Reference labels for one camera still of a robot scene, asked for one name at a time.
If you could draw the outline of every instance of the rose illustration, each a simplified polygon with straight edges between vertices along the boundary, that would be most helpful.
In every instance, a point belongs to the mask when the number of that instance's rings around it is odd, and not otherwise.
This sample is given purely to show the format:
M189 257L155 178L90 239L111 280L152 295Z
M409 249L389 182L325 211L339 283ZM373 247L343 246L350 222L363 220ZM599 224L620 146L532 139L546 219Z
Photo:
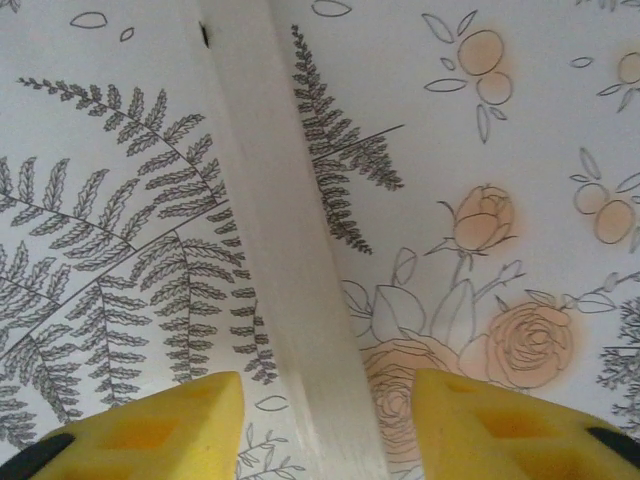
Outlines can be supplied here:
M476 187L455 213L455 242L468 252L487 250L507 239L513 215L507 192L495 187Z
M537 388L556 378L573 356L571 318L534 302L493 319L489 333L475 338L459 366L473 378L507 388Z
M363 350L364 364L389 460L414 462L420 451L411 417L411 387L416 369L460 373L457 355L432 337L389 340Z

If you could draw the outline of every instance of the botanical print paper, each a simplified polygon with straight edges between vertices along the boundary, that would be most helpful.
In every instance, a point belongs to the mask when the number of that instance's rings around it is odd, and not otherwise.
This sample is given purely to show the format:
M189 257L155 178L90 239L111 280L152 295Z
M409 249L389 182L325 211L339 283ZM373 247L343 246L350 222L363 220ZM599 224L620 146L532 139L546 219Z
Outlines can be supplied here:
M395 477L416 368L639 436L637 2L272 5Z
M234 370L236 478L305 478L179 7L0 3L1 460Z

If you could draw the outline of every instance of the orange fruit illustration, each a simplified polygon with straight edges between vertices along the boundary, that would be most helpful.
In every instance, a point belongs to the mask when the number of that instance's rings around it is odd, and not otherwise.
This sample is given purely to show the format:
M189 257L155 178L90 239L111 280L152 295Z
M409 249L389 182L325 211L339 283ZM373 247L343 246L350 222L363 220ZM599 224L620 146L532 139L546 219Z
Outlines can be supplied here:
M504 55L504 43L493 30L480 30L465 38L458 49L460 66L469 75L484 75L496 68Z
M508 75L490 72L476 84L478 96L489 105L502 105L511 98L513 84Z
M597 183L588 183L578 189L573 202L583 215L598 213L609 201L609 191Z
M607 203L596 216L595 234L602 243L614 244L629 235L636 221L636 212L622 200Z
M632 84L640 81L640 53L628 53L618 62L618 79Z

